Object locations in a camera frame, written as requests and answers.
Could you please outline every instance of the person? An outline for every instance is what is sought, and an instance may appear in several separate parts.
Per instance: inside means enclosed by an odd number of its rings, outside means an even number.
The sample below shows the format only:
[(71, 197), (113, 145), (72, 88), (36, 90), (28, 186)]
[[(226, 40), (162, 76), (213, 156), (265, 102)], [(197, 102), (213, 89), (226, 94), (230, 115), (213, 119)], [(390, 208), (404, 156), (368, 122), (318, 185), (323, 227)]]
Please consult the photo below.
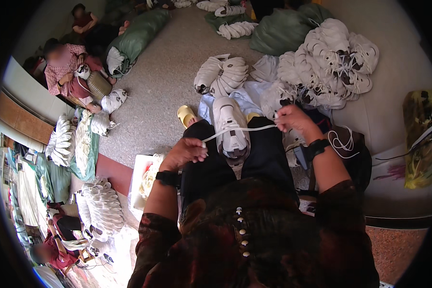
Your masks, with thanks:
[(73, 230), (81, 230), (78, 217), (65, 215), (60, 203), (49, 203), (47, 207), (58, 210), (58, 214), (48, 219), (47, 237), (43, 243), (30, 248), (30, 257), (39, 264), (50, 263), (56, 269), (64, 269), (78, 261), (78, 251), (67, 250), (61, 239), (76, 240)]
[[(201, 141), (213, 126), (190, 122), (159, 168), (169, 175), (183, 167), (179, 228), (176, 188), (155, 180), (129, 288), (379, 287), (362, 201), (339, 156), (328, 146), (313, 158), (316, 214), (301, 213), (282, 131), (298, 130), (308, 145), (324, 136), (295, 105), (277, 113), (277, 127), (249, 132), (238, 181), (216, 141)], [(253, 117), (248, 128), (270, 124)]]
[(92, 12), (86, 12), (82, 3), (75, 5), (71, 13), (74, 16), (72, 29), (80, 34), (90, 48), (97, 45), (107, 48), (130, 25), (129, 21), (125, 21), (123, 26), (98, 23), (98, 18)]
[(47, 66), (45, 68), (46, 83), (51, 95), (62, 94), (78, 98), (92, 113), (101, 111), (100, 105), (93, 104), (86, 81), (81, 78), (74, 78), (74, 71), (85, 63), (90, 70), (99, 71), (104, 78), (113, 85), (115, 78), (109, 77), (105, 72), (101, 60), (98, 57), (88, 55), (82, 45), (62, 45), (57, 39), (51, 38), (46, 41), (43, 47), (43, 54)]

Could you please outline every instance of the hand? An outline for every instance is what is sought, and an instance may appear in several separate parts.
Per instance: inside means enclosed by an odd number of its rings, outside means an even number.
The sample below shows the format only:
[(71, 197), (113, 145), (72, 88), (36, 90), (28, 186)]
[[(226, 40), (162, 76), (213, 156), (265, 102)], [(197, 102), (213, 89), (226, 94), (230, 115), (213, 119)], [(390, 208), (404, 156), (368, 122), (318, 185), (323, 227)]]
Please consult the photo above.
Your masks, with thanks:
[(278, 118), (274, 119), (280, 131), (287, 133), (289, 129), (294, 129), (302, 134), (307, 145), (311, 141), (323, 137), (320, 128), (307, 116), (301, 108), (296, 105), (288, 105), (277, 111)]
[(83, 54), (78, 55), (77, 65), (80, 66), (80, 64), (82, 64), (83, 62), (85, 62), (85, 55)]
[(181, 138), (163, 160), (159, 171), (178, 171), (189, 161), (193, 163), (203, 162), (208, 152), (208, 149), (203, 148), (203, 146), (200, 139)]
[(74, 73), (69, 72), (66, 75), (64, 75), (61, 80), (59, 80), (59, 84), (64, 85), (67, 82), (70, 82), (74, 78)]

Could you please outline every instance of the seated woman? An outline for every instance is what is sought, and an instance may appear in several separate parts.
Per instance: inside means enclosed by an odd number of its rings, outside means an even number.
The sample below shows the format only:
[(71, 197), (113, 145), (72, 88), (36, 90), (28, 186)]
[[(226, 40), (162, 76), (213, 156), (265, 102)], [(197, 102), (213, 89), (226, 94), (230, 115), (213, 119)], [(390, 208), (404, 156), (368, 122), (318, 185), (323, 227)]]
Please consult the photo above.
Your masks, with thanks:
[(117, 80), (107, 75), (98, 57), (88, 55), (82, 45), (62, 45), (55, 38), (51, 38), (45, 43), (43, 54), (48, 63), (45, 68), (45, 76), (51, 95), (62, 94), (65, 97), (72, 95), (78, 98), (91, 112), (101, 111), (99, 105), (92, 103), (93, 98), (90, 96), (91, 93), (85, 80), (74, 79), (74, 71), (80, 64), (85, 63), (91, 71), (99, 71), (112, 85), (115, 84)]
[(125, 21), (121, 27), (99, 24), (98, 18), (93, 13), (86, 12), (82, 3), (75, 5), (72, 9), (72, 15), (74, 16), (72, 29), (85, 39), (90, 48), (97, 45), (107, 47), (112, 40), (125, 33), (130, 24), (129, 21)]

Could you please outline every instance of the terrazzo floor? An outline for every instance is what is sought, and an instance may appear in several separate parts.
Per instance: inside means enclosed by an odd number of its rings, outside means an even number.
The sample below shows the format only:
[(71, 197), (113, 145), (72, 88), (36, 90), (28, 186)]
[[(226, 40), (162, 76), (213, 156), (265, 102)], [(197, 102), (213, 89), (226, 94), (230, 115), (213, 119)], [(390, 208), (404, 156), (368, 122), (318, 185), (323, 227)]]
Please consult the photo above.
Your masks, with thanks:
[(191, 6), (170, 11), (171, 18), (138, 57), (131, 72), (115, 84), (128, 98), (111, 115), (119, 124), (99, 140), (99, 152), (133, 167), (134, 157), (146, 151), (172, 147), (184, 128), (177, 118), (181, 105), (196, 112), (200, 94), (193, 89), (198, 69), (210, 56), (230, 53), (247, 65), (262, 54), (249, 48), (249, 39), (227, 40), (206, 23), (206, 11)]

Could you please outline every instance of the red patterned top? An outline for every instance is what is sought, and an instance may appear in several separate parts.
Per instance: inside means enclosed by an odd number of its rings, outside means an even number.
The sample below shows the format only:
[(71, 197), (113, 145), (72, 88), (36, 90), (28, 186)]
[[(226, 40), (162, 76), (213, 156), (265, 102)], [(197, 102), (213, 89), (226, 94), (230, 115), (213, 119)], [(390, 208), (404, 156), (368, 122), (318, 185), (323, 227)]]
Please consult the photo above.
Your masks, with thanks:
[(69, 83), (64, 83), (62, 87), (59, 87), (58, 81), (67, 73), (77, 69), (78, 56), (86, 53), (86, 49), (83, 45), (73, 44), (66, 44), (65, 47), (69, 49), (71, 54), (69, 62), (62, 67), (53, 67), (48, 64), (45, 69), (45, 76), (48, 91), (51, 95), (62, 94), (67, 97), (69, 95)]

